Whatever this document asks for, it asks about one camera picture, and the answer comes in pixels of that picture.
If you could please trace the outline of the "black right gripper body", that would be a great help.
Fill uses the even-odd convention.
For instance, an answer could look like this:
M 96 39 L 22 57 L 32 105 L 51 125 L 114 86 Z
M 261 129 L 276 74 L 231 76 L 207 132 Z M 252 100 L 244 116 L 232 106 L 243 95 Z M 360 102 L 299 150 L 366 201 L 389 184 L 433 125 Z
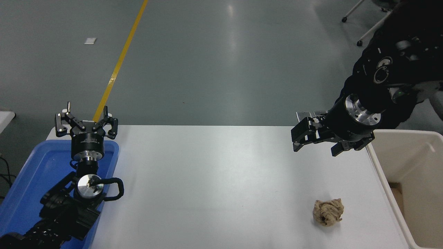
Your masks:
M 322 125 L 342 140 L 357 142 L 376 129 L 376 113 L 365 108 L 358 97 L 342 97 L 326 114 Z

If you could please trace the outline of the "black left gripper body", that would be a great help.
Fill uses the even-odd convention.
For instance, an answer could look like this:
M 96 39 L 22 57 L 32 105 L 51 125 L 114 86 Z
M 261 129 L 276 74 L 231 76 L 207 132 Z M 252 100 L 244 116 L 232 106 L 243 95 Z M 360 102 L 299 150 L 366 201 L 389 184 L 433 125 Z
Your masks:
M 104 155 L 104 129 L 98 131 L 81 131 L 80 129 L 71 129 L 71 158 L 82 159 L 85 156 L 80 154 L 85 151 L 95 159 L 101 159 Z

